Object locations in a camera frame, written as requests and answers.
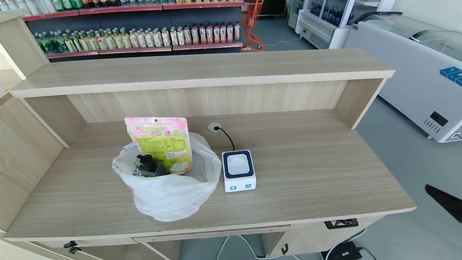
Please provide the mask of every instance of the chest freezer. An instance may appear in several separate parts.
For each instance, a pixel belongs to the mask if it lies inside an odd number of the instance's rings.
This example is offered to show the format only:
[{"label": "chest freezer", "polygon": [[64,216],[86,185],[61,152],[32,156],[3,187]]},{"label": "chest freezer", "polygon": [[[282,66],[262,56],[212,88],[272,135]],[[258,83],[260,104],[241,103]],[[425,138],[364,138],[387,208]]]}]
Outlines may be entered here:
[{"label": "chest freezer", "polygon": [[396,70],[379,96],[429,137],[462,140],[461,33],[398,13],[370,13],[354,22],[345,48],[361,48]]}]

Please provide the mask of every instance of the qr code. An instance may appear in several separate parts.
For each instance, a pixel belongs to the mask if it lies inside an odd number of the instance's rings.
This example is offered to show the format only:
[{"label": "qr code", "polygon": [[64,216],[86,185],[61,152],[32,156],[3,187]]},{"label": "qr code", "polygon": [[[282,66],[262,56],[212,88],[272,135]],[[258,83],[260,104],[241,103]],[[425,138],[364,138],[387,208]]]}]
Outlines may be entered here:
[{"label": "qr code", "polygon": [[175,158],[175,153],[167,153],[167,159]]}]

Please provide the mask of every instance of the freezer lid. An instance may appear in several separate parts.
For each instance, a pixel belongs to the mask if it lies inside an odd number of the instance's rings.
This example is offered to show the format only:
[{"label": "freezer lid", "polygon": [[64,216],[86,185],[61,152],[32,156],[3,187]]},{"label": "freezer lid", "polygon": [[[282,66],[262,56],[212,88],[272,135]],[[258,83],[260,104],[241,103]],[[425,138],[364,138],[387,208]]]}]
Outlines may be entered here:
[{"label": "freezer lid", "polygon": [[410,39],[462,62],[462,34],[457,31],[425,30]]},{"label": "freezer lid", "polygon": [[444,31],[443,28],[403,16],[401,12],[370,12],[354,21],[355,24],[359,22],[374,25],[405,38],[421,31]]}]

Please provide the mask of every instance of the white scanner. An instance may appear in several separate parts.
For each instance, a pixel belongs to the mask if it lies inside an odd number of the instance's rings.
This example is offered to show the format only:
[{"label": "white scanner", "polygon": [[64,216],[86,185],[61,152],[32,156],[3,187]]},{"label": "white scanner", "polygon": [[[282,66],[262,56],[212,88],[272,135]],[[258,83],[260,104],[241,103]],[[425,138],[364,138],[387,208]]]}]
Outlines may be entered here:
[{"label": "white scanner", "polygon": [[230,151],[221,154],[225,192],[239,192],[256,188],[254,163],[250,150]]}]

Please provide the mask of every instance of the black cable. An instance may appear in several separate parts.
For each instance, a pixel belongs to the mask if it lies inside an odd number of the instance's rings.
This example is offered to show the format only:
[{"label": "black cable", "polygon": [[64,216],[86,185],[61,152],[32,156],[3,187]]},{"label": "black cable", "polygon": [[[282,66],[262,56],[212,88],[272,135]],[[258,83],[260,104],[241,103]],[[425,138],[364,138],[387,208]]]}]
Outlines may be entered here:
[{"label": "black cable", "polygon": [[225,133],[225,135],[226,135],[226,136],[228,137],[228,139],[231,141],[232,150],[233,150],[233,151],[236,151],[236,148],[234,148],[234,143],[233,143],[233,141],[231,140],[231,137],[228,135],[228,133],[227,133],[225,130],[223,130],[223,128],[221,128],[221,127],[219,127],[219,126],[215,126],[213,129],[214,129],[215,131],[222,130],[223,133]]},{"label": "black cable", "polygon": [[374,260],[377,260],[377,258],[375,258],[375,256],[374,256],[367,248],[364,248],[364,247],[356,247],[356,249],[357,249],[358,251],[361,251],[361,250],[363,250],[363,249],[366,250],[366,251],[372,256],[372,258],[373,258]]}]

